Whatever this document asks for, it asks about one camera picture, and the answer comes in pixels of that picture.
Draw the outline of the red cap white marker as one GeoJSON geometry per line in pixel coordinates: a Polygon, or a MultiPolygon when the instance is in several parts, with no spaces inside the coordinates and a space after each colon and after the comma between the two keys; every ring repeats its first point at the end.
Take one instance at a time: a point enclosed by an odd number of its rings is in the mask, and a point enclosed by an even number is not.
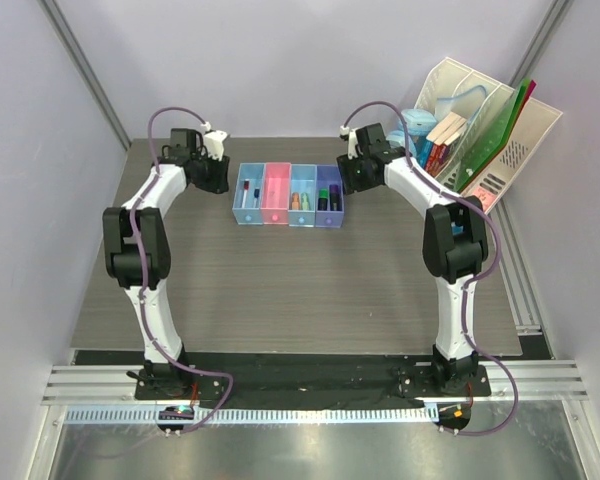
{"type": "Polygon", "coordinates": [[[242,192],[242,198],[241,198],[241,208],[242,209],[250,208],[247,206],[248,201],[249,201],[250,192],[251,192],[251,182],[250,182],[250,180],[244,180],[243,192],[242,192]]]}

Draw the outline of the purple cap black marker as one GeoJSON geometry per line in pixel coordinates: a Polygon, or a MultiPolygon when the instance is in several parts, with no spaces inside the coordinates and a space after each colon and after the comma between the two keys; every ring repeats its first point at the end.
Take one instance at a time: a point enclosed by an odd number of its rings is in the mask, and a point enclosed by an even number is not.
{"type": "Polygon", "coordinates": [[[341,210],[341,189],[338,184],[329,185],[329,208],[331,211],[341,210]]]}

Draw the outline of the green cap black marker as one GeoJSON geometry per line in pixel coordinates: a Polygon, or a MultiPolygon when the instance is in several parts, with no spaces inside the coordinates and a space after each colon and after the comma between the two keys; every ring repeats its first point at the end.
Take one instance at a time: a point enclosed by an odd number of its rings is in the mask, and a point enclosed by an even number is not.
{"type": "Polygon", "coordinates": [[[317,199],[317,210],[327,211],[329,206],[329,191],[326,188],[319,190],[317,199]]]}

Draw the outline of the light green eraser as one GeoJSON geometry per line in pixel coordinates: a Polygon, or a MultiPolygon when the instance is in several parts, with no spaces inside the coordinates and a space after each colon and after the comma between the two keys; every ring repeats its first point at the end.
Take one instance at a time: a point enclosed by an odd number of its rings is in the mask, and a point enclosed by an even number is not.
{"type": "Polygon", "coordinates": [[[303,211],[309,211],[311,209],[309,194],[307,192],[301,194],[301,208],[303,211]]]}

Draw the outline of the orange highlighter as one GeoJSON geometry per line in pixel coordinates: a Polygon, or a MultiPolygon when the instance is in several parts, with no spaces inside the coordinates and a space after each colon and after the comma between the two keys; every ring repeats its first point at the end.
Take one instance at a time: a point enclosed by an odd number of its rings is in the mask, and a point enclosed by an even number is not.
{"type": "Polygon", "coordinates": [[[299,211],[302,209],[300,194],[298,192],[293,192],[291,195],[291,209],[293,211],[299,211]]]}

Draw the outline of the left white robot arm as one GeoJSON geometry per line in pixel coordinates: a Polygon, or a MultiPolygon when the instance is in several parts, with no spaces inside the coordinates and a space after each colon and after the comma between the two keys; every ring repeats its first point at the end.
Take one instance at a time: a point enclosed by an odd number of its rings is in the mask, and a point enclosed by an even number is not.
{"type": "Polygon", "coordinates": [[[135,310],[144,347],[140,384],[170,398],[185,397],[193,385],[184,343],[173,323],[167,295],[171,250],[164,216],[189,186],[212,194],[229,189],[225,131],[174,129],[139,190],[102,215],[107,274],[135,310]]]}

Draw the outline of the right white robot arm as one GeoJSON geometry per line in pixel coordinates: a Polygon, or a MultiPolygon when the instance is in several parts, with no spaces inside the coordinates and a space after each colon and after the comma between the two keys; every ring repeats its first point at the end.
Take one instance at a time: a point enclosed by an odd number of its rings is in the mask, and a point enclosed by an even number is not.
{"type": "Polygon", "coordinates": [[[437,391],[462,395],[478,373],[473,335],[475,285],[488,257],[482,206],[456,194],[427,174],[407,148],[393,147],[380,124],[340,128],[347,153],[337,158],[344,193],[385,185],[399,193],[424,219],[422,256],[435,278],[438,333],[430,377],[437,391]]]}

